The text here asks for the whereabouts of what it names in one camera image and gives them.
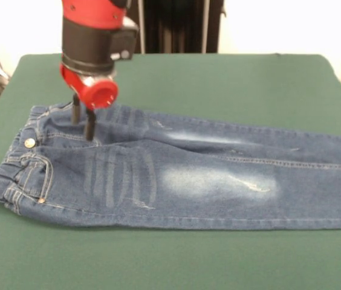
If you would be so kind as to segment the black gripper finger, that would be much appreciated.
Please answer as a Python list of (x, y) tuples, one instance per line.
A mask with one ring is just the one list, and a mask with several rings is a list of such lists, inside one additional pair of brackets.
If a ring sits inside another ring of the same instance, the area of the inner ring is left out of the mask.
[(96, 125), (96, 114), (93, 110), (86, 108), (87, 122), (85, 126), (85, 137), (88, 141), (94, 138), (94, 130)]
[(73, 107), (71, 113), (72, 124), (77, 124), (80, 120), (80, 100), (77, 94), (73, 95)]

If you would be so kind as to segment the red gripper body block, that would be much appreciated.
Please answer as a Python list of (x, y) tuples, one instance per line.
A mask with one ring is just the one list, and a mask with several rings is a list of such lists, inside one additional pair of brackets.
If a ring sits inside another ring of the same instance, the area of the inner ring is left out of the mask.
[(117, 99), (119, 89), (110, 76), (80, 75), (63, 64), (60, 65), (60, 74), (88, 109), (107, 108)]

